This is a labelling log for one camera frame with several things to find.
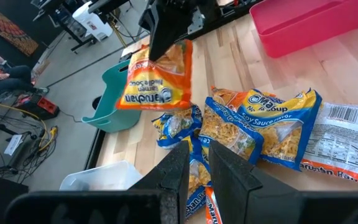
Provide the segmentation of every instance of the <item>floor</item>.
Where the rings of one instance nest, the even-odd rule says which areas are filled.
[[[129,3],[120,7],[120,20],[129,29],[131,35],[138,35],[141,31],[137,23],[146,3],[147,1],[144,0],[133,1],[134,7],[130,7]],[[123,27],[119,30],[127,35]],[[143,32],[139,37],[146,35],[147,33]],[[123,39],[127,44],[133,43],[129,37]],[[124,47],[115,34],[95,45],[78,49],[78,55],[70,51],[75,44],[66,33],[57,37],[50,45],[50,49],[44,53],[44,58],[47,57],[50,64],[36,85],[48,86],[50,92],[47,98],[62,111],[72,114],[76,120],[81,120],[83,116],[93,116],[92,101],[102,95],[105,88],[101,75],[118,63]],[[6,105],[12,103],[13,100],[4,102]],[[8,111],[0,107],[0,114],[5,113],[10,117],[22,119],[18,111]],[[71,117],[63,113],[45,123],[48,129],[54,125],[58,126],[57,146],[55,152],[23,182],[31,191],[58,190],[68,174],[82,171],[96,133],[96,128],[88,124],[75,123]],[[7,127],[18,133],[21,132],[18,124],[7,125]],[[0,152],[7,163],[10,156],[3,152],[8,144],[5,139],[9,137],[10,135],[0,131]]]

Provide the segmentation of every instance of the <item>white plastic bin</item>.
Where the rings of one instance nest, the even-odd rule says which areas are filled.
[[[91,3],[92,2],[87,2],[79,7],[73,13],[73,18],[83,25],[98,41],[101,41],[112,34],[112,28],[108,23],[103,24],[98,15],[88,12]]]
[[[127,190],[142,178],[127,161],[85,170],[68,175],[60,190]]]

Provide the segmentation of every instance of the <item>wooden table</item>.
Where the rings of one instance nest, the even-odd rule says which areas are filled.
[[[123,55],[148,41],[130,46]],[[272,59],[265,54],[252,19],[244,16],[193,43],[192,102],[202,110],[211,85],[237,91],[257,88],[284,100],[313,88],[324,101],[358,104],[358,30]],[[168,153],[156,145],[157,130],[150,122],[160,114],[144,111],[133,128],[107,134],[98,166],[125,159],[147,174]],[[258,166],[296,189],[358,190],[357,183],[326,174],[296,172],[266,162]],[[204,213],[201,209],[188,223],[205,223]]]

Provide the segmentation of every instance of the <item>barcode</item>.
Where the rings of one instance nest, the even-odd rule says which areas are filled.
[[[328,118],[339,118],[355,123],[358,117],[358,109],[346,106],[333,106],[329,109]]]

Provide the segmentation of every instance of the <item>instant noodle packet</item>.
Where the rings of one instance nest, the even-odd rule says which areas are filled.
[[[218,103],[227,106],[230,110],[237,112],[238,108],[242,105],[242,102],[247,97],[248,92],[239,92],[233,90],[227,90],[223,88],[211,87],[213,100]],[[267,96],[275,96],[271,93],[263,92]]]
[[[218,203],[216,202],[214,189],[205,187],[206,193],[206,223],[222,224],[221,214],[219,213]]]
[[[231,151],[255,164],[262,150],[264,138],[239,114],[207,97],[204,122],[199,140],[203,147],[203,158],[208,161],[209,143],[220,142]]]
[[[205,186],[211,185],[211,176],[209,165],[203,161],[200,154],[200,140],[188,136],[184,141],[189,142],[191,151],[188,200],[186,203],[186,218],[188,218],[205,205]]]
[[[193,133],[198,133],[203,123],[201,110],[197,105],[181,111],[169,111],[161,117],[152,120],[160,136],[158,146],[171,149],[175,147],[183,138]]]
[[[358,183],[358,106],[323,103],[301,168]]]
[[[261,158],[300,170],[320,104],[314,90],[288,101],[250,90],[238,113],[264,137]]]
[[[127,83],[117,100],[117,109],[177,110],[191,106],[190,40],[178,42],[156,62],[149,60],[149,48],[132,55]]]

